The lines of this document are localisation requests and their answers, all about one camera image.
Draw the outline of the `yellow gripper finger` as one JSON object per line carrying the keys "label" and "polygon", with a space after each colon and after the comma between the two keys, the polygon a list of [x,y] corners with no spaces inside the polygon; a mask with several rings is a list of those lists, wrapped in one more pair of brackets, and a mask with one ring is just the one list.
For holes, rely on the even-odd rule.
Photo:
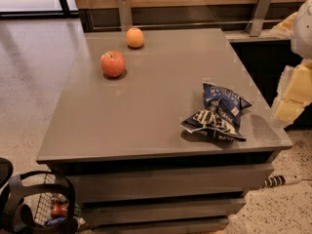
{"label": "yellow gripper finger", "polygon": [[272,104],[271,123],[274,127],[285,128],[293,122],[304,111],[304,107],[291,102],[274,100]]}
{"label": "yellow gripper finger", "polygon": [[281,76],[282,100],[301,105],[312,102],[312,63],[286,66]]}

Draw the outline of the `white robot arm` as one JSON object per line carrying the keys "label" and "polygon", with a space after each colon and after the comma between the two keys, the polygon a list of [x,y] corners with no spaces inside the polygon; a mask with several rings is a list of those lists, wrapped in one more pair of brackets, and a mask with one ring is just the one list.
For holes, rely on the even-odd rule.
{"label": "white robot arm", "polygon": [[286,66],[271,106],[271,123],[277,128],[292,125],[312,103],[312,0],[301,5],[290,30],[292,52],[302,57],[296,67]]}

